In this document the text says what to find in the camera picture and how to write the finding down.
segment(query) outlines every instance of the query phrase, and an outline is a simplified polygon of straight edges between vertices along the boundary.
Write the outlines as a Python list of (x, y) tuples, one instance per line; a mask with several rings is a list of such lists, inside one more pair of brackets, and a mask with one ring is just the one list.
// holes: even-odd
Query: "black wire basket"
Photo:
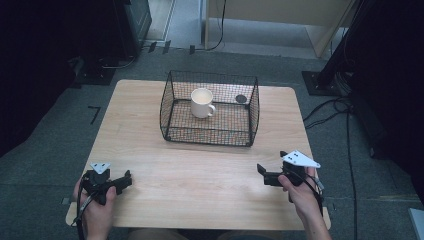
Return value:
[[(213, 116), (197, 118), (191, 93), (213, 93)], [(170, 71), (160, 108), (163, 138), (171, 142), (250, 147), (259, 124), (259, 89), (254, 76)]]

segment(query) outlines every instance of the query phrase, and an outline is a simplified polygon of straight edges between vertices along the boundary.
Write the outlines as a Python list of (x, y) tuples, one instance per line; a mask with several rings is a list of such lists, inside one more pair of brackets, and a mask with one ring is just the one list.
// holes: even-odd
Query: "cable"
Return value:
[[(333, 100), (328, 100), (324, 103), (321, 103), (320, 105), (318, 105), (317, 107), (315, 107), (311, 113), (304, 118), (303, 121), (306, 121), (307, 119), (309, 119), (316, 111), (318, 111), (320, 108), (322, 108), (324, 105), (333, 102), (333, 107), (336, 110), (336, 113), (332, 114), (330, 117), (327, 117), (324, 120), (318, 120), (315, 121), (314, 123), (308, 125), (310, 126), (309, 128), (312, 128), (318, 124), (324, 123), (326, 121), (328, 121), (329, 119), (333, 118), (334, 116), (341, 114), (341, 113), (346, 113), (346, 138), (347, 138), (347, 156), (348, 156), (348, 162), (349, 162), (349, 170), (350, 170), (350, 178), (352, 181), (352, 192), (353, 192), (353, 225), (354, 225), (354, 239), (358, 239), (358, 201), (357, 201), (357, 192), (356, 192), (356, 184), (355, 184), (355, 176), (353, 174), (353, 164), (352, 164), (352, 154), (351, 154), (351, 149), (350, 149), (350, 124), (349, 124), (349, 118), (350, 118), (350, 114), (352, 112), (352, 106), (341, 101), (342, 99), (345, 99), (344, 97), (340, 97), (340, 98), (336, 98)], [(337, 107), (337, 103), (342, 103), (343, 105), (345, 105), (345, 109), (339, 109)]]
[(82, 190), (83, 190), (83, 181), (84, 181), (84, 178), (86, 178), (86, 177), (87, 177), (87, 174), (84, 174), (82, 176), (79, 187), (78, 187), (77, 209), (76, 209), (77, 215), (76, 215), (74, 221), (71, 224), (71, 226), (74, 226), (74, 224), (76, 223), (77, 231), (78, 231), (78, 238), (80, 240), (85, 239), (84, 229), (83, 229), (83, 226), (82, 226), (82, 217), (83, 217), (84, 211), (97, 195), (97, 193), (90, 194), (90, 196), (87, 197), (87, 199), (85, 200), (83, 205), (80, 206), (81, 205), (81, 195), (82, 195)]
[(309, 174), (306, 174), (306, 176), (308, 176), (309, 178), (312, 179), (312, 181), (314, 181), (315, 185), (318, 188), (318, 193), (319, 195), (322, 195), (322, 191), (324, 190), (324, 186), (322, 185), (321, 181), (319, 180), (319, 178), (315, 177), (315, 176), (311, 176)]
[(225, 19), (225, 7), (227, 5), (227, 0), (224, 0), (224, 7), (222, 8), (222, 17), (221, 17), (221, 38), (219, 39), (218, 43), (212, 47), (212, 48), (208, 48), (208, 49), (196, 49), (196, 51), (212, 51), (214, 49), (216, 49), (222, 42), (222, 39), (224, 38), (224, 19)]
[(105, 68), (105, 69), (121, 69), (121, 68), (126, 68), (126, 67), (128, 67), (129, 65), (131, 65), (133, 62), (134, 62), (134, 60), (135, 60), (135, 57), (133, 56), (132, 57), (132, 59), (131, 59), (131, 61), (129, 62), (129, 63), (127, 63), (127, 64), (125, 64), (125, 65), (122, 65), (122, 66), (115, 66), (115, 67), (109, 67), (109, 66), (103, 66), (102, 65), (102, 68)]
[(336, 82), (339, 87), (344, 91), (345, 96), (349, 95), (352, 91), (346, 79), (348, 77), (350, 76), (348, 76), (348, 74), (345, 72), (336, 72)]
[[(215, 2), (215, 8), (216, 8), (216, 12), (218, 12), (219, 11), (218, 1)], [(221, 24), (219, 23), (219, 18), (216, 19), (216, 23), (218, 24), (218, 28), (221, 31), (221, 36), (223, 36), (224, 35), (224, 32), (222, 30)]]
[(319, 207), (319, 210), (320, 210), (320, 212), (321, 212), (321, 216), (322, 216), (322, 215), (323, 215), (323, 209), (322, 209), (321, 189), (320, 189), (320, 187), (318, 186), (318, 184), (317, 184), (317, 182), (315, 181), (315, 179), (314, 179), (314, 178), (312, 178), (311, 176), (307, 175), (307, 176), (309, 176), (309, 177), (310, 177), (310, 178), (311, 178), (311, 179), (315, 182), (315, 185), (316, 185), (316, 186), (317, 186), (317, 188), (319, 189), (319, 192), (318, 192), (318, 191), (316, 191), (316, 190), (315, 190), (315, 188), (314, 188), (314, 187), (312, 187), (312, 185), (311, 185), (308, 181), (306, 181), (306, 179), (305, 179), (305, 178), (303, 178), (303, 177), (299, 176), (299, 174), (297, 174), (296, 172), (294, 172), (294, 171), (292, 171), (292, 170), (288, 169), (287, 167), (284, 167), (284, 165), (283, 165), (283, 169), (284, 169), (284, 171), (287, 171), (287, 172), (289, 172), (290, 174), (292, 174), (292, 175), (296, 176), (297, 178), (299, 178), (300, 180), (302, 180), (302, 182), (303, 182), (303, 183), (305, 183), (305, 184), (309, 187), (309, 189), (311, 189), (312, 193), (314, 194), (315, 199), (317, 200), (318, 207)]

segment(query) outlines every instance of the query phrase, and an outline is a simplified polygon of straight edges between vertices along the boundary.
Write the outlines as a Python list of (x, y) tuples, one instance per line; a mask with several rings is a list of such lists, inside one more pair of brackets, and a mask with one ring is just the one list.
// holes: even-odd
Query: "wooden table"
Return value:
[[(260, 121), (252, 147), (167, 142), (159, 127), (165, 83), (121, 80), (113, 93), (84, 172), (111, 163), (133, 185), (116, 201), (114, 226), (187, 229), (302, 230), (281, 188), (257, 172), (281, 171), (280, 150), (312, 156), (293, 89), (259, 87)], [(72, 203), (66, 222), (72, 223)], [(327, 209), (324, 219), (328, 228)]]

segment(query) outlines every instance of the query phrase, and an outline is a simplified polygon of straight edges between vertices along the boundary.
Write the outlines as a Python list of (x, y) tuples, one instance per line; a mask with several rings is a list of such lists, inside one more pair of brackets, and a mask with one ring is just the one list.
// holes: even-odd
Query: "human hand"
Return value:
[[(306, 168), (305, 170), (309, 176), (315, 176), (314, 168)], [(283, 185), (283, 191), (289, 192), (290, 198), (296, 207), (297, 215), (305, 227), (308, 239), (330, 240), (330, 233), (321, 216), (320, 207), (312, 190), (305, 183), (295, 187), (284, 175), (280, 175), (278, 181)], [(312, 187), (315, 187), (315, 183), (311, 178), (307, 178), (306, 181)]]
[[(315, 175), (314, 168), (305, 168), (305, 171), (309, 176)], [(304, 222), (311, 214), (318, 213), (321, 216), (320, 208), (314, 193), (305, 183), (296, 187), (284, 175), (280, 175), (278, 177), (278, 181), (281, 185), (283, 185), (283, 191), (289, 192), (290, 198), (296, 206), (297, 215), (300, 217), (302, 222)], [(306, 181), (312, 187), (315, 187), (315, 182), (311, 178), (308, 177)]]
[[(75, 184), (74, 198), (77, 199), (81, 179)], [(87, 199), (86, 193), (81, 193), (80, 204)], [(87, 240), (107, 239), (109, 231), (112, 228), (113, 208), (116, 198), (116, 188), (110, 187), (106, 193), (106, 204), (103, 206), (96, 201), (88, 204), (83, 214), (84, 232), (87, 234)]]

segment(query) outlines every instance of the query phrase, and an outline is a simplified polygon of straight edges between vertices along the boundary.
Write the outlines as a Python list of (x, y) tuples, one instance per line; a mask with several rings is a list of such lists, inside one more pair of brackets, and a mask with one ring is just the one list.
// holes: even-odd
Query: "gray carpet floor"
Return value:
[[(320, 71), (325, 64), (314, 59), (143, 50), (132, 65), (116, 71), (110, 86), (67, 89), (29, 139), (0, 159), (0, 239), (77, 239), (76, 229), (65, 224), (69, 206), (62, 200), (71, 196), (82, 173), (118, 80), (164, 81), (170, 70), (254, 75), (260, 85), (295, 89), (305, 117), (332, 98), (309, 96), (301, 71)], [(89, 106), (101, 107), (94, 122), (96, 109)], [(324, 107), (310, 121), (326, 118), (334, 111), (332, 106)], [(307, 130), (314, 158), (322, 165), (319, 175), (326, 187), (324, 205), (332, 221), (331, 235), (334, 239), (354, 239), (356, 215), (358, 239), (416, 239), (408, 208), (424, 208), (409, 176), (390, 159), (370, 158), (355, 115), (350, 115), (349, 123), (357, 209), (348, 161), (346, 115)], [(126, 231), (114, 228), (110, 239), (125, 239)], [(217, 234), (183, 232), (193, 240), (213, 239)], [(282, 237), (305, 239), (302, 231), (284, 231)]]

